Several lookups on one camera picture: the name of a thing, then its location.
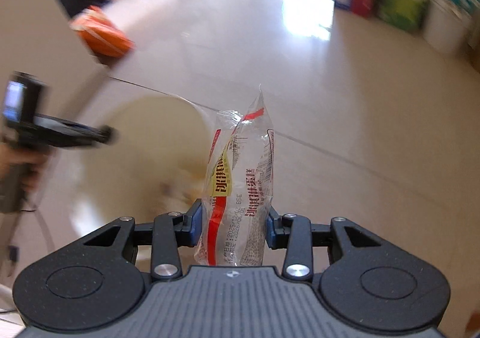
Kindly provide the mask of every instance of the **orange bag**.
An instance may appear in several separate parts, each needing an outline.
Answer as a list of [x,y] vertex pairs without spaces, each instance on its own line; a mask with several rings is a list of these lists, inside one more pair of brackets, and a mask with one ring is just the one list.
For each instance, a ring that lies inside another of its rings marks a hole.
[[102,55],[120,57],[134,47],[134,43],[96,6],[90,6],[76,15],[70,27],[93,52]]

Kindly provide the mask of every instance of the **device screen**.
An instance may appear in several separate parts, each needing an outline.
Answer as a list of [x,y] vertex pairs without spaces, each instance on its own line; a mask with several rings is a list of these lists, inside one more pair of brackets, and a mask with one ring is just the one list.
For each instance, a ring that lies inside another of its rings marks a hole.
[[25,86],[19,82],[11,81],[8,84],[3,104],[3,115],[11,121],[19,122],[22,115],[23,90]]

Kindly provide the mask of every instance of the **white bucket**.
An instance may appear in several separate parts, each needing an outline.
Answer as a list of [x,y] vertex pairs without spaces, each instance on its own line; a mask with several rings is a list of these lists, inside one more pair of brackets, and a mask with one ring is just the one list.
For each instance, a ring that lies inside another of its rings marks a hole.
[[[113,144],[81,153],[71,220],[83,236],[121,216],[152,222],[186,212],[200,197],[211,145],[206,114],[174,96],[144,97],[103,120],[117,130]],[[191,249],[182,263],[193,263]],[[138,259],[149,269],[149,250]]]
[[430,0],[423,37],[438,52],[455,56],[469,34],[471,22],[470,16],[455,14],[447,3]]

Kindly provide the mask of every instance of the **yellow label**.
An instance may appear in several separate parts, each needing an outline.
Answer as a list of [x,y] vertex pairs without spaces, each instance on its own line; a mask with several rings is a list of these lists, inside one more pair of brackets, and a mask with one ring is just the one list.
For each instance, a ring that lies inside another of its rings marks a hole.
[[228,197],[232,194],[232,175],[227,160],[228,146],[227,144],[213,169],[208,190],[211,197]]

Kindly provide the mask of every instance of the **plastic bag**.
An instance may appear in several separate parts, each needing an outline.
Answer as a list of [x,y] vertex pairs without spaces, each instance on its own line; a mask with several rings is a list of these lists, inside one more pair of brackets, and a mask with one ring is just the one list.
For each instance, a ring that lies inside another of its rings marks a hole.
[[96,6],[90,6],[76,15],[70,27],[93,52],[102,55],[120,57],[134,47],[134,43]]
[[260,92],[242,118],[217,114],[202,197],[200,264],[258,266],[273,197],[274,131]]

